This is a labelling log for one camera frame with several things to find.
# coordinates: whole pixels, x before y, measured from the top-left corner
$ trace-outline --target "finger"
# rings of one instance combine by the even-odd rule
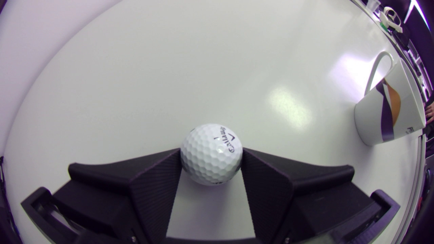
[[[434,121],[434,117],[431,117],[431,119],[429,119],[427,122],[426,122],[426,124],[429,124],[429,123],[431,123],[431,122],[433,122]]]

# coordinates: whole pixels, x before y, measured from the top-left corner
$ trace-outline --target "golf ball dimple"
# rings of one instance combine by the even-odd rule
[[[194,128],[181,145],[181,163],[191,179],[202,185],[219,185],[240,169],[243,147],[238,136],[219,124]]]

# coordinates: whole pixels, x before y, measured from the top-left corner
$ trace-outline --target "orange stripe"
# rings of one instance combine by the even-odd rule
[[[395,91],[388,83],[385,81],[387,85],[387,90],[389,91],[390,96],[390,109],[392,111],[392,121],[393,125],[395,125],[398,120],[399,111],[401,110],[401,97],[398,92]]]

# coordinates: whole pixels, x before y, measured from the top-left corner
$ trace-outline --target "purple stripe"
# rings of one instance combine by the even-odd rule
[[[386,93],[383,86],[384,84],[386,84],[386,81],[382,79],[375,86],[375,88],[383,95],[383,110],[381,111],[381,136],[383,138],[383,142],[388,142],[393,140],[395,135],[393,134],[392,110],[386,98]]]

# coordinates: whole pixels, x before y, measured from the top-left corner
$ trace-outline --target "white wall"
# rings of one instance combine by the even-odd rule
[[[72,36],[120,1],[6,3],[0,14],[0,155],[4,153],[15,115],[43,68]]]

